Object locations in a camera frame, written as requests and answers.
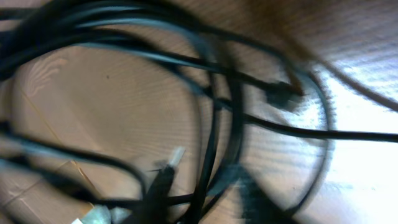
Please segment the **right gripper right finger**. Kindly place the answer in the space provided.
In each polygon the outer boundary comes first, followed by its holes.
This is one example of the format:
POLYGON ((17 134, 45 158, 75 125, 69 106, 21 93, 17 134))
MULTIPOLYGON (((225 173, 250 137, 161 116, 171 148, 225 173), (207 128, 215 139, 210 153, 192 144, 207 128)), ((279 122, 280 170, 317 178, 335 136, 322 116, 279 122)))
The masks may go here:
POLYGON ((239 194, 245 224, 299 224, 269 198, 243 167, 239 170, 239 194))

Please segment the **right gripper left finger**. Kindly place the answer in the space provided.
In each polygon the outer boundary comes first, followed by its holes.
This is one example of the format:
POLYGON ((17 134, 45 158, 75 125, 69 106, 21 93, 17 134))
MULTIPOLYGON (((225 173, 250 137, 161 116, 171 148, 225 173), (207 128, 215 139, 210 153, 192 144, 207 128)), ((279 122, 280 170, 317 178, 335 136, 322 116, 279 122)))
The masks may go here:
POLYGON ((166 165, 156 175, 138 206, 121 224, 166 224, 168 195, 174 181, 175 169, 166 165))

